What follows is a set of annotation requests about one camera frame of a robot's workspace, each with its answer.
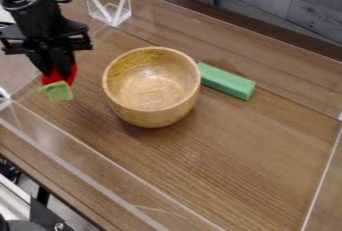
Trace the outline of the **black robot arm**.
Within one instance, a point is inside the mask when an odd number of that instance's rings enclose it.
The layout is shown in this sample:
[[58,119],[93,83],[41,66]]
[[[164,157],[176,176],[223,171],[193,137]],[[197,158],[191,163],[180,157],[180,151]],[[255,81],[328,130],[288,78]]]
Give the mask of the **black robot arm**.
[[60,4],[72,0],[0,0],[13,23],[4,22],[0,42],[5,55],[25,55],[42,73],[42,84],[72,85],[74,52],[90,50],[88,26],[62,16]]

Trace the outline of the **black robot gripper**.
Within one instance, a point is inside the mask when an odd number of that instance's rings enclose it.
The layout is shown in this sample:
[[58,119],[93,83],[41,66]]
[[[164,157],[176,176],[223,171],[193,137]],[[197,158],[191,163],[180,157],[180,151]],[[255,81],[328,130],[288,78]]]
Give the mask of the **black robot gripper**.
[[[25,54],[45,76],[54,69],[60,78],[72,85],[76,61],[70,51],[92,48],[88,26],[66,19],[54,0],[2,1],[4,9],[14,23],[0,32],[0,42],[6,55]],[[53,60],[46,50],[56,49]]]

